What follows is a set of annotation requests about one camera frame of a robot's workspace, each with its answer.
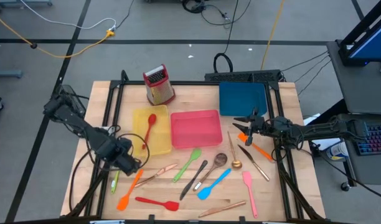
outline green spatula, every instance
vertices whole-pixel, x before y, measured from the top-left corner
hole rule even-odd
[[[183,168],[179,171],[179,173],[174,177],[172,181],[177,182],[181,178],[185,170],[188,168],[188,166],[191,164],[191,162],[199,158],[201,154],[202,154],[202,150],[200,148],[195,148],[192,154],[190,155],[189,161],[183,166]]]

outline wooden tabletop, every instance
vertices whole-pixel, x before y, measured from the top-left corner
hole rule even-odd
[[[109,82],[94,82],[90,101],[88,103],[87,114],[85,120],[92,126],[100,126],[103,119],[103,113],[106,105],[106,98],[108,95]],[[176,91],[176,99],[168,104],[169,113],[181,111],[196,111],[196,110],[218,110],[219,109],[219,87],[218,86],[174,86]],[[294,123],[302,124],[303,117],[300,110],[300,105],[297,97],[297,92],[294,83],[280,83],[280,94],[283,104],[285,116],[292,120]],[[273,97],[273,105],[275,109],[275,116],[278,114],[276,111],[275,94],[271,92]],[[109,124],[113,117],[115,97],[113,98],[113,105],[110,114]],[[124,95],[121,103],[121,112],[118,124],[121,126],[121,133],[130,133],[133,127],[133,110],[136,108],[145,108],[150,106],[146,98],[146,89],[143,85],[126,85],[124,88]],[[110,173],[108,180],[109,186],[106,188],[105,205],[103,209],[103,218],[109,219],[148,219],[150,214],[155,215],[157,220],[195,220],[198,216],[214,207],[224,207],[233,203],[246,200],[246,205],[227,210],[224,212],[209,215],[201,220],[238,220],[239,216],[244,216],[248,221],[256,220],[271,220],[271,221],[285,221],[285,211],[283,209],[283,201],[280,190],[280,181],[278,168],[276,163],[268,161],[254,148],[245,147],[253,156],[256,163],[268,174],[270,181],[267,182],[261,174],[256,170],[252,163],[247,159],[246,155],[239,150],[237,144],[242,144],[237,139],[237,134],[240,132],[235,126],[232,125],[233,118],[228,116],[220,117],[223,141],[220,145],[215,147],[202,148],[202,155],[194,162],[191,163],[189,168],[182,175],[181,179],[173,183],[172,179],[187,162],[192,149],[172,149],[170,154],[152,156],[149,162],[144,167],[144,174],[141,178],[145,179],[154,175],[160,168],[169,164],[178,163],[178,166],[169,170],[157,179],[150,183],[134,189],[131,194],[129,205],[126,210],[121,212],[116,209],[119,199],[124,196],[133,179],[134,174],[130,177],[125,176],[124,173],[120,174],[116,192],[110,192],[110,184],[114,179],[114,172]],[[233,156],[230,151],[230,144],[228,141],[227,131],[230,132],[235,151],[238,159],[243,163],[240,170],[232,170],[231,173],[224,178],[213,189],[208,199],[201,201],[196,193],[192,190],[188,191],[185,198],[180,202],[179,196],[186,186],[186,184],[193,178],[196,171],[200,167],[204,159],[208,160],[209,164],[202,171],[196,182],[210,169],[213,164],[215,155],[219,152],[224,152],[228,155],[228,162],[221,168],[216,169],[210,174],[209,178],[204,182],[200,189],[209,186],[214,182],[226,169],[230,168]],[[253,142],[260,146],[267,152],[273,149],[273,140],[268,137],[263,137],[255,134]],[[309,150],[308,144],[304,144],[304,149]],[[77,152],[73,162],[73,167],[79,158],[86,152],[84,140],[79,140]],[[319,192],[318,182],[315,175],[315,169],[311,156],[302,151],[293,150],[293,161],[296,169],[296,176],[298,187],[301,193],[305,196],[306,200],[317,211],[318,214],[325,217],[321,194]],[[73,188],[73,205],[75,205],[87,191],[90,177],[92,174],[93,164],[89,159],[85,159],[80,164],[75,176]],[[254,219],[252,209],[250,206],[250,198],[247,186],[243,183],[242,171],[250,171],[253,178],[253,193],[258,210],[258,218]],[[64,215],[69,212],[68,209],[68,190],[67,188],[65,200],[63,202],[61,214]],[[96,201],[99,195],[99,190],[94,195],[93,211],[96,210]],[[178,211],[170,212],[165,210],[164,207],[159,205],[152,205],[136,201],[135,197],[146,197],[160,202],[168,200],[180,202]],[[294,206],[294,198],[289,190],[289,200],[291,202],[291,210],[293,217],[296,216],[296,209]]]

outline blue cutting board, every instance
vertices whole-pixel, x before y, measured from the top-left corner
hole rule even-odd
[[[219,88],[222,116],[248,116],[254,107],[259,116],[266,113],[264,84],[222,82]]]

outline computer monitor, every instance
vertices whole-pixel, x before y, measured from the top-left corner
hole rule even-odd
[[[345,66],[365,66],[381,62],[381,1],[359,22],[340,43],[339,54]]]

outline box grater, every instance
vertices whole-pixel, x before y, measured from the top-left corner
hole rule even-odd
[[[163,64],[157,68],[143,73],[146,86],[146,95],[152,105],[167,104],[176,96],[168,79],[166,66]]]

